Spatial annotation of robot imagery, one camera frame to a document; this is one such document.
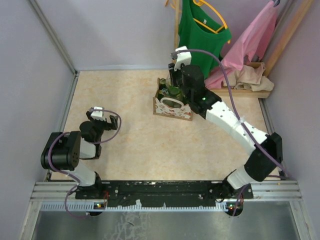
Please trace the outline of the dark green bottle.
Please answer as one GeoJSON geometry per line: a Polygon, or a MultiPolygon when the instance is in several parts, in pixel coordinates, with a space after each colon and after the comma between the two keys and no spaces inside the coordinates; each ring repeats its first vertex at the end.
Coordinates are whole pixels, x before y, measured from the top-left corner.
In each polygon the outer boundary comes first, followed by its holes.
{"type": "Polygon", "coordinates": [[[168,96],[169,95],[169,89],[166,86],[166,79],[160,78],[159,79],[159,88],[158,88],[158,97],[168,96]]]}

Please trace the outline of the green bottle yellow label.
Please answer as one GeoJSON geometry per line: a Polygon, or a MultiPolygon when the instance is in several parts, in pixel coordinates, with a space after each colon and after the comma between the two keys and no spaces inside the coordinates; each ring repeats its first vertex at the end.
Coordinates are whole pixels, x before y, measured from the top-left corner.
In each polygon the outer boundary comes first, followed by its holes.
{"type": "Polygon", "coordinates": [[[182,91],[178,87],[172,85],[170,80],[166,81],[166,87],[168,89],[169,95],[172,98],[177,99],[179,101],[183,100],[184,96],[183,96],[182,91]]]}

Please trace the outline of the clear bottle green cap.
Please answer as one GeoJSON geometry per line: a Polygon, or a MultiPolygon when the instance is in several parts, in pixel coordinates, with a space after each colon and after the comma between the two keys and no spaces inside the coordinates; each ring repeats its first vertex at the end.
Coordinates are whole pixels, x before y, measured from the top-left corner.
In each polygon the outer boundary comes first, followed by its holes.
{"type": "Polygon", "coordinates": [[[180,109],[184,105],[180,100],[174,98],[165,99],[163,103],[166,104],[168,107],[177,109],[180,109]]]}

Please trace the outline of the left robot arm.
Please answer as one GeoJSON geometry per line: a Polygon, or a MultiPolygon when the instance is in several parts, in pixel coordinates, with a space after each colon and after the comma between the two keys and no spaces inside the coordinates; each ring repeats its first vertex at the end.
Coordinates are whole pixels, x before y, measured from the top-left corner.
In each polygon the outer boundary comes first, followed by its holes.
{"type": "Polygon", "coordinates": [[[40,157],[43,169],[58,172],[75,182],[77,199],[98,199],[104,186],[99,174],[90,170],[82,160],[97,160],[101,144],[109,142],[119,133],[122,119],[116,112],[93,107],[86,112],[88,118],[78,131],[51,133],[40,157]]]}

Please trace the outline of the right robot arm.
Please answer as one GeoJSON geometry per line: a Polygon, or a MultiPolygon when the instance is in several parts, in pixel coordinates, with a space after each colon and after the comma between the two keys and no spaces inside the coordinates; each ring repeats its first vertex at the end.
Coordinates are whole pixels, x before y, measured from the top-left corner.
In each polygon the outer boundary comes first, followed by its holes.
{"type": "Polygon", "coordinates": [[[248,154],[246,163],[232,171],[214,191],[219,200],[235,198],[241,188],[262,182],[283,160],[282,138],[267,134],[236,115],[214,92],[205,87],[204,75],[197,65],[168,65],[173,87],[181,90],[190,109],[205,120],[216,124],[242,145],[248,154]]]}

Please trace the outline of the patterned canvas tote bag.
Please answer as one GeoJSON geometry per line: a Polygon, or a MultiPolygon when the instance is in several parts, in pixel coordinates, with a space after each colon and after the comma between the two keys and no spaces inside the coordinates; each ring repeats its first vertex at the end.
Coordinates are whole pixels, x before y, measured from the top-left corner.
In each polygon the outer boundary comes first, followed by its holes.
{"type": "Polygon", "coordinates": [[[157,79],[157,91],[152,100],[153,114],[158,116],[163,116],[163,117],[191,121],[193,119],[193,111],[191,110],[191,107],[187,104],[184,95],[183,95],[183,100],[180,100],[183,103],[183,106],[181,108],[168,107],[166,104],[163,103],[164,100],[168,98],[172,98],[170,95],[158,97],[159,79],[161,78],[157,79]]]}

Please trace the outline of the green tank top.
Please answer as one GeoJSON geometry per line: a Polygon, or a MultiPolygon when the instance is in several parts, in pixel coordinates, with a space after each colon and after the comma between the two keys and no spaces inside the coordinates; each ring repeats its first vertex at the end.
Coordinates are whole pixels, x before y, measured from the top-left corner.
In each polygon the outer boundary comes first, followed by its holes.
{"type": "Polygon", "coordinates": [[[232,38],[230,30],[227,28],[220,30],[218,33],[214,33],[198,24],[196,20],[205,22],[205,24],[213,30],[221,27],[221,25],[207,15],[202,8],[195,5],[192,0],[183,0],[182,14],[178,28],[179,46],[210,52],[221,61],[221,50],[232,38]]]}

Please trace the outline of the wooden clothes rack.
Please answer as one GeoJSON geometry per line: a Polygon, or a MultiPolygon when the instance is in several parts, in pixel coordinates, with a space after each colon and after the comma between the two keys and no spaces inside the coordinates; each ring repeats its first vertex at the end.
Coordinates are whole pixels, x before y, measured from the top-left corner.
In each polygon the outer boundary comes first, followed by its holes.
{"type": "MultiPolygon", "coordinates": [[[[201,8],[201,5],[205,4],[204,0],[192,0],[195,5],[201,8]]],[[[217,30],[213,30],[210,27],[206,25],[205,22],[201,22],[199,20],[196,20],[196,22],[211,32],[217,34],[222,29],[229,29],[225,24],[222,24],[220,28],[217,30]]],[[[197,65],[200,67],[202,73],[204,74],[204,84],[205,86],[210,90],[218,90],[222,91],[227,89],[227,86],[229,85],[229,80],[226,74],[226,71],[221,63],[222,60],[215,60],[212,57],[200,53],[200,52],[193,52],[191,54],[191,64],[197,65]]],[[[265,64],[265,71],[264,75],[268,76],[268,71],[271,70],[272,66],[269,63],[265,64]]],[[[253,60],[248,63],[247,65],[253,65],[254,67],[258,66],[258,62],[254,62],[253,60]]],[[[267,98],[271,91],[251,91],[251,90],[240,90],[240,89],[234,89],[232,88],[234,93],[239,93],[244,97],[253,96],[256,98],[267,98]]]]}

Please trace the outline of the beige crumpled cloth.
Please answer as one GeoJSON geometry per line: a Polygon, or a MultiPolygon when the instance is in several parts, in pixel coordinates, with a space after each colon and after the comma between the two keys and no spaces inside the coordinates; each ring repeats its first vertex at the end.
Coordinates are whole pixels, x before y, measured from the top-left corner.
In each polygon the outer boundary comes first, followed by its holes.
{"type": "Polygon", "coordinates": [[[229,86],[236,90],[251,90],[252,92],[268,91],[274,89],[274,83],[265,75],[265,64],[259,62],[257,66],[243,65],[241,70],[224,67],[229,86]]]}

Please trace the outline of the pink shirt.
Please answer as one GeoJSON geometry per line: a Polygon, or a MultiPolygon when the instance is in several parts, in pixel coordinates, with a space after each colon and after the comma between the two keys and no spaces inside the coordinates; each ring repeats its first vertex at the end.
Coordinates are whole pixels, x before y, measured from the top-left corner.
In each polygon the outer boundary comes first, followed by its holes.
{"type": "Polygon", "coordinates": [[[278,9],[270,0],[222,59],[223,67],[241,70],[254,57],[262,59],[275,30],[278,9]]]}

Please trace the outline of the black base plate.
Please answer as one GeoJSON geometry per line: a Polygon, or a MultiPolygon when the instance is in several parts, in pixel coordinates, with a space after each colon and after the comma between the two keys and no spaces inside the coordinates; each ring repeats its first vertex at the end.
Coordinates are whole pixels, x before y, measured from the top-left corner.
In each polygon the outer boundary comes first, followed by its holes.
{"type": "Polygon", "coordinates": [[[252,199],[251,186],[233,189],[225,180],[191,181],[99,181],[92,186],[79,186],[77,200],[102,200],[108,207],[131,207],[140,201],[143,207],[214,207],[223,200],[252,199]]]}

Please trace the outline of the aluminium frame rail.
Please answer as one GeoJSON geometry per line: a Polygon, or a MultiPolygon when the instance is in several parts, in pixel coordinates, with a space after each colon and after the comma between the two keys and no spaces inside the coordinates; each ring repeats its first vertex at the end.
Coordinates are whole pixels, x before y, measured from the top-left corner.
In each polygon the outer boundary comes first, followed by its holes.
{"type": "MultiPolygon", "coordinates": [[[[32,202],[62,201],[67,192],[74,187],[71,181],[36,182],[30,197],[32,202]]],[[[251,185],[253,198],[249,202],[302,201],[299,185],[293,180],[267,180],[251,185]]]]}

